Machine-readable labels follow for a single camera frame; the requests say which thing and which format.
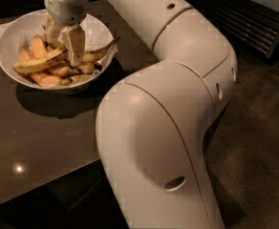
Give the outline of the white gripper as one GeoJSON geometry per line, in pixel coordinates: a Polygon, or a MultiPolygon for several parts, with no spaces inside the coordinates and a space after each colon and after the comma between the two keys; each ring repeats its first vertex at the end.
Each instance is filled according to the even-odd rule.
{"type": "Polygon", "coordinates": [[[86,17],[88,0],[44,0],[44,4],[48,12],[45,20],[47,43],[57,48],[61,42],[68,50],[71,66],[78,66],[84,55],[85,31],[75,24],[86,17]],[[61,25],[74,26],[63,29],[61,25]]]}

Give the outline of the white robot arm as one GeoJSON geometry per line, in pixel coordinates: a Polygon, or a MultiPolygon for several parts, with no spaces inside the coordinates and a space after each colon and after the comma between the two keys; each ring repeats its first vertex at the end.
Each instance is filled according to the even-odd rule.
{"type": "Polygon", "coordinates": [[[130,229],[225,229],[204,136],[232,96],[237,58],[184,0],[108,0],[158,58],[97,109],[99,156],[130,229]]]}

